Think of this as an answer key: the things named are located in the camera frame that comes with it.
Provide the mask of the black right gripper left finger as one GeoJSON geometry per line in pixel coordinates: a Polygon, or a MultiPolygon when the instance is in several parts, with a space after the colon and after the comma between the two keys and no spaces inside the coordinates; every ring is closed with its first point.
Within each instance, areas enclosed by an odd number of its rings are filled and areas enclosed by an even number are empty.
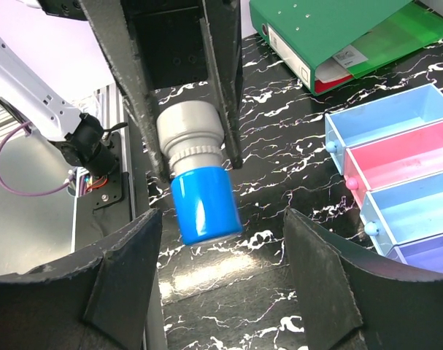
{"type": "Polygon", "coordinates": [[[150,209],[72,254],[0,276],[0,349],[140,349],[161,234],[150,209]]]}

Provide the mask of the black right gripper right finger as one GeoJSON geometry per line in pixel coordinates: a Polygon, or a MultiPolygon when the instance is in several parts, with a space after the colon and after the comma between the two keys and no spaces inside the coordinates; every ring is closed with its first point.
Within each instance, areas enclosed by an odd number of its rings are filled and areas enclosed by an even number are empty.
{"type": "Polygon", "coordinates": [[[443,349],[443,273],[375,254],[292,208],[283,235],[309,349],[443,349]]]}

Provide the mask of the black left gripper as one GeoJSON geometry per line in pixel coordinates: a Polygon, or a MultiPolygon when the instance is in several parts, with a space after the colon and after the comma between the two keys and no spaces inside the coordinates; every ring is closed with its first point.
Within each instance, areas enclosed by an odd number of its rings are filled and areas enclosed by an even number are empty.
{"type": "Polygon", "coordinates": [[[169,166],[158,142],[160,109],[155,89],[208,78],[225,133],[226,154],[234,169],[241,168],[240,2],[84,0],[80,6],[158,178],[168,182],[169,166]]]}

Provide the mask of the purple drawer bin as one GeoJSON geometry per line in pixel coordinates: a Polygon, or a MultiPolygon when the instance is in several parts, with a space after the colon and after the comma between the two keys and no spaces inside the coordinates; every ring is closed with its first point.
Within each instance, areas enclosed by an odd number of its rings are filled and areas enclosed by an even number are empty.
{"type": "Polygon", "coordinates": [[[416,268],[443,273],[443,234],[394,246],[386,257],[416,268]]]}

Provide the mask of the blue and grey bottle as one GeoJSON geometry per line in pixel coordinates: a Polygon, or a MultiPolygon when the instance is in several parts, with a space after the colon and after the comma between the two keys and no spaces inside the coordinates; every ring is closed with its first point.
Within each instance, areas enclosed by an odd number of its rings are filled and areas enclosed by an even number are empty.
{"type": "Polygon", "coordinates": [[[230,177],[222,167],[225,134],[216,108],[183,101],[165,109],[156,125],[160,150],[174,174],[171,191],[182,242],[241,233],[230,177]]]}

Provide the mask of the sky blue drawer bin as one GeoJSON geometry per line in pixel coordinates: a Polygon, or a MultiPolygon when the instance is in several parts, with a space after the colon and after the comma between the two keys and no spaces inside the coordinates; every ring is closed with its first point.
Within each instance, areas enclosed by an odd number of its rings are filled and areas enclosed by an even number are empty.
{"type": "Polygon", "coordinates": [[[395,246],[443,234],[443,171],[368,191],[360,218],[382,256],[395,246]]]}

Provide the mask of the pink drawer bin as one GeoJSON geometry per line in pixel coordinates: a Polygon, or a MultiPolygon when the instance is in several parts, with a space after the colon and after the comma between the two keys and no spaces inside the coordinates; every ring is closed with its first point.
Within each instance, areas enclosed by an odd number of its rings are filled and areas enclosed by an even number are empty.
{"type": "Polygon", "coordinates": [[[344,154],[344,180],[362,206],[368,191],[443,171],[443,120],[389,136],[344,154]]]}

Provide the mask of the light blue drawer bin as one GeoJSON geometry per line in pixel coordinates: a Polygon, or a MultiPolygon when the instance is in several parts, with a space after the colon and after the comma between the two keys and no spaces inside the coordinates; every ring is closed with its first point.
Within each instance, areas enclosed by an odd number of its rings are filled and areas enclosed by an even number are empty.
{"type": "Polygon", "coordinates": [[[443,92],[427,84],[325,114],[325,149],[339,174],[345,150],[443,120],[443,92]]]}

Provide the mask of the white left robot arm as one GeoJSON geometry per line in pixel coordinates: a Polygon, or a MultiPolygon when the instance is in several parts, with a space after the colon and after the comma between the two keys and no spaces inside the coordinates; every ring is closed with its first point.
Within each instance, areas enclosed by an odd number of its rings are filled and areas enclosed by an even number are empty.
{"type": "MultiPolygon", "coordinates": [[[[49,15],[87,21],[160,179],[242,167],[241,6],[238,1],[40,1],[49,15]]],[[[106,176],[116,159],[98,119],[60,97],[0,37],[0,97],[66,162],[106,176]]]]}

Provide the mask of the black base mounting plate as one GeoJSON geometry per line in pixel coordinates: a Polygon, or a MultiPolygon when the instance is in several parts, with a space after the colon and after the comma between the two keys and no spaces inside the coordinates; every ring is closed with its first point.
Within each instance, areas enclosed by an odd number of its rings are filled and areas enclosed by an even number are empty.
{"type": "Polygon", "coordinates": [[[131,221],[128,173],[118,163],[99,188],[75,198],[72,249],[101,240],[131,221]]]}

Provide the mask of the black marble pattern mat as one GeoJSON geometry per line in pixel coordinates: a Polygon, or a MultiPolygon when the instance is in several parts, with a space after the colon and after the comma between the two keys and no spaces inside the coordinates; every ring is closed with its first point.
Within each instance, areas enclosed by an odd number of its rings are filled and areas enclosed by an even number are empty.
{"type": "Polygon", "coordinates": [[[168,185],[147,175],[150,205],[163,214],[157,268],[170,349],[305,349],[284,210],[371,248],[325,150],[325,114],[430,83],[443,92],[443,39],[318,97],[259,35],[244,39],[243,64],[244,165],[230,173],[243,233],[183,245],[168,185]]]}

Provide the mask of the green plastic folder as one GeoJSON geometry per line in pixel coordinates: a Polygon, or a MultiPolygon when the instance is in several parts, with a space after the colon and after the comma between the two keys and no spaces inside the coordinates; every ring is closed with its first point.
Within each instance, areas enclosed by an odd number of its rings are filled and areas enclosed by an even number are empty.
{"type": "Polygon", "coordinates": [[[440,39],[443,17],[411,2],[351,44],[366,60],[348,71],[362,77],[440,39]]]}

